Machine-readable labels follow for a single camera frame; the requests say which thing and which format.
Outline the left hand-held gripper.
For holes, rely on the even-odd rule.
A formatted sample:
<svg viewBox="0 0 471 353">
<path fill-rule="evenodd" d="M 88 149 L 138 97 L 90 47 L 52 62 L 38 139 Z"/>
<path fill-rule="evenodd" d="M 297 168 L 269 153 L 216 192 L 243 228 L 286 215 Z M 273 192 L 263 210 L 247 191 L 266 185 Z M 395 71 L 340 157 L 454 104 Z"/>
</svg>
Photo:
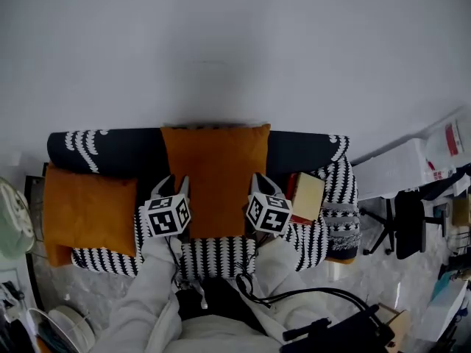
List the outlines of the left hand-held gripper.
<svg viewBox="0 0 471 353">
<path fill-rule="evenodd" d="M 179 193 L 175 194 L 175 175 L 162 179 L 144 203 L 144 217 L 151 235 L 168 237 L 183 233 L 191 221 L 190 182 L 184 176 Z"/>
</svg>

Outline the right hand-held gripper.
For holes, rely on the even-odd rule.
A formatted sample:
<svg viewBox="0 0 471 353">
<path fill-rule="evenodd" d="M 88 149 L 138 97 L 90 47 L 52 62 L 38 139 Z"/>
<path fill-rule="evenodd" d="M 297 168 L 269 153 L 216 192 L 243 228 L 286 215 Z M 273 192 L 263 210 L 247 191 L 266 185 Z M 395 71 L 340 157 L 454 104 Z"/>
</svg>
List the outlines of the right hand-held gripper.
<svg viewBox="0 0 471 353">
<path fill-rule="evenodd" d="M 283 234 L 291 216 L 291 202 L 280 187 L 267 176 L 254 173 L 245 210 L 246 233 Z"/>
</svg>

